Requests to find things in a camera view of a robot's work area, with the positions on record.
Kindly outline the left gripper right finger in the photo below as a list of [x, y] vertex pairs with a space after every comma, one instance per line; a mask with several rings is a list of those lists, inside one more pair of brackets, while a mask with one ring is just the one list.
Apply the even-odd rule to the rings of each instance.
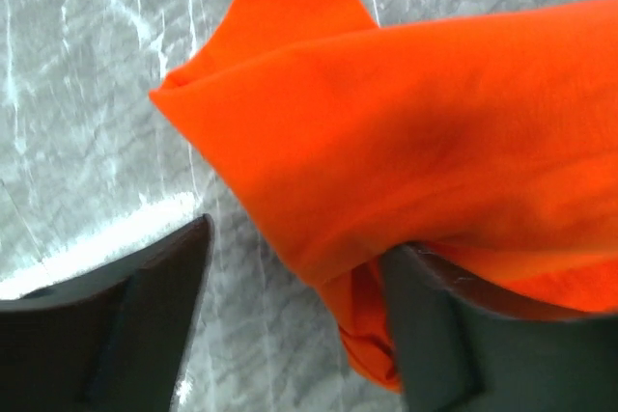
[[616, 409], [616, 315], [522, 296], [413, 244], [380, 272], [408, 410]]

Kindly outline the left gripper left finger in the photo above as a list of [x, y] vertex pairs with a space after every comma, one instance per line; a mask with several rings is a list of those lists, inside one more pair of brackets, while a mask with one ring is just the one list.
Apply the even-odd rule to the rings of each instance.
[[142, 250], [2, 301], [2, 410], [169, 410], [212, 242], [202, 215]]

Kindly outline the orange t-shirt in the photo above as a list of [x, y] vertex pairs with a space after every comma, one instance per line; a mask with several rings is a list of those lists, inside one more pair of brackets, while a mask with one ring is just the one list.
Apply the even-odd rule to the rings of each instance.
[[617, 307], [616, 0], [392, 27], [360, 0], [233, 0], [150, 97], [388, 390], [378, 258], [400, 243]]

